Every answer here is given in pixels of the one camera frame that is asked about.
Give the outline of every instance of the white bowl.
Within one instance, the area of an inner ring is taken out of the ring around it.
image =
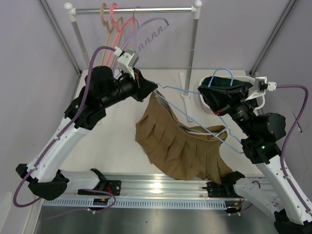
[[[200,80],[199,85],[202,84],[202,82],[204,81],[206,77],[204,77],[203,79]],[[231,79],[231,76],[222,76],[222,78],[227,78],[227,79]],[[244,81],[244,82],[249,82],[254,86],[254,78],[252,77],[248,77],[248,76],[234,76],[234,79],[240,80],[240,81]],[[205,103],[204,98],[202,95],[200,96],[200,102],[201,102],[201,106],[203,107],[204,111],[209,113],[209,114],[213,114],[213,111],[210,109],[210,107]],[[265,104],[265,98],[264,96],[258,97],[257,98],[257,102],[258,102],[258,107],[255,108],[255,110],[261,109],[264,104]]]

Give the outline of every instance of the metal rod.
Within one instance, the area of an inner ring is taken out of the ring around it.
[[[51,28],[54,31],[56,37],[58,38],[58,41],[60,42],[61,47],[63,48],[65,54],[67,55],[72,67],[74,68],[74,70],[78,74],[80,74],[80,69],[79,69],[78,63],[77,63],[77,61],[73,55],[73,52],[71,51],[62,31],[59,28],[59,25],[55,19],[55,16],[53,15],[53,13],[50,9],[49,4],[47,3],[46,0],[38,0],[38,3],[40,5],[40,7],[42,8],[45,16],[47,17],[47,19],[51,25]]]
[[[281,17],[279,18],[277,24],[275,25],[269,39],[267,40],[265,46],[263,47],[260,55],[258,56],[255,64],[253,65],[251,71],[250,71],[250,75],[252,77],[255,76],[255,73],[257,71],[257,69],[259,68],[259,66],[261,65],[264,57],[266,56],[266,54],[268,53],[269,49],[271,48],[271,46],[273,45],[273,43],[275,42],[277,36],[279,35],[282,27],[284,26],[286,19],[289,17],[291,11],[294,9],[294,6],[296,4],[298,0],[290,0],[287,4],[287,6],[285,7],[285,10],[283,11]]]
[[[78,40],[79,46],[80,46],[80,48],[81,48],[81,51],[82,51],[82,55],[83,55],[84,61],[86,62],[87,67],[89,67],[89,64],[90,64],[90,58],[89,58],[89,55],[88,55],[87,49],[86,49],[86,47],[85,47],[85,45],[84,45],[84,42],[83,42],[83,39],[82,39],[82,36],[81,36],[80,30],[79,30],[79,27],[78,27],[77,21],[72,22],[72,27],[73,27],[73,29],[74,29],[74,32],[75,32],[75,34],[76,34],[76,37],[77,37],[77,40]]]
[[[184,88],[185,90],[189,90],[189,88],[190,88],[193,58],[194,58],[194,49],[195,49],[195,42],[196,42],[196,35],[197,35],[197,27],[198,27],[198,19],[193,19],[191,53],[190,53],[190,58],[189,58],[189,66],[187,68],[186,77],[185,77],[185,88]]]
[[[114,14],[131,13],[174,13],[174,12],[194,12],[193,7],[166,7],[166,8],[116,8]],[[104,9],[104,13],[109,13],[109,9]],[[99,14],[100,9],[76,9],[76,15],[95,15]]]

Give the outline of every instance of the clothing rack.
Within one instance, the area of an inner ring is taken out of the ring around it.
[[[192,5],[190,7],[115,8],[113,10],[113,13],[114,14],[133,14],[134,12],[136,14],[139,14],[139,13],[193,13],[194,16],[193,16],[192,40],[191,40],[191,48],[190,48],[191,51],[190,51],[186,76],[184,76],[183,72],[179,73],[182,88],[184,88],[185,90],[189,90],[191,73],[192,73],[192,66],[193,66],[196,35],[197,35],[197,26],[198,26],[201,6],[202,6],[202,2],[200,0],[196,0],[194,2],[194,5]],[[77,9],[77,8],[74,8],[73,5],[70,3],[65,3],[64,8],[67,11],[69,19],[72,23],[72,27],[73,27],[74,32],[76,34],[76,37],[77,37],[81,52],[83,54],[84,60],[86,62],[86,65],[89,66],[90,57],[89,57],[88,52],[86,50],[84,41],[83,41],[81,33],[80,33],[79,26],[77,24],[77,16],[78,15],[100,14],[100,9],[99,8],[96,8],[96,9],[93,9],[93,8]],[[110,9],[104,9],[103,13],[109,14],[109,10]],[[183,92],[182,96],[184,97],[186,113],[191,115],[191,106],[189,104],[190,93]]]

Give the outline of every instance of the dark green fabric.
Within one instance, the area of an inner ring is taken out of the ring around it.
[[[204,81],[202,82],[203,85],[208,85],[212,77],[206,77]],[[217,86],[217,87],[227,87],[230,86],[231,79],[228,78],[222,78],[222,77],[214,77],[213,82],[211,83],[211,86]],[[249,82],[243,82],[240,80],[233,80],[233,85],[237,84],[245,84],[248,89],[250,89],[253,85]]]
[[[212,77],[206,77],[203,82],[201,83],[202,85],[208,85]],[[211,83],[211,86],[216,86],[216,87],[227,87],[230,86],[231,79],[228,78],[222,78],[222,77],[214,77],[213,82]],[[238,85],[238,84],[245,84],[248,89],[250,89],[253,85],[250,84],[249,82],[243,82],[240,80],[233,80],[233,85]],[[258,107],[257,100],[254,98],[252,100],[246,101],[249,105],[252,105],[254,108]]]

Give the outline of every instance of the white wall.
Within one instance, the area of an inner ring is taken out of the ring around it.
[[[310,90],[307,108],[299,122],[302,133],[294,133],[287,146],[286,162],[305,192],[312,198],[312,1],[298,1],[293,13],[259,68],[260,75],[278,84],[303,84]],[[304,98],[300,89],[278,90],[266,95],[265,110],[287,117],[288,129],[293,113],[297,116]]]
[[[0,199],[20,182],[15,172],[46,144],[71,100],[77,75],[37,1],[0,7]],[[27,185],[19,202],[32,199]],[[28,208],[12,204],[2,234],[19,234]]]
[[[99,8],[101,0],[68,0],[76,8]],[[202,0],[194,68],[229,67],[250,70],[261,52],[288,0]],[[65,0],[48,0],[80,67],[85,69],[72,26],[63,8]],[[113,1],[106,1],[109,6]],[[120,7],[191,6],[194,0],[119,0]],[[140,54],[138,68],[180,69],[188,65],[192,14],[135,14],[140,23],[152,17],[165,17],[170,26]],[[89,56],[103,45],[106,29],[99,15],[78,16],[78,25]],[[164,22],[152,22],[140,31],[129,48],[136,49]]]

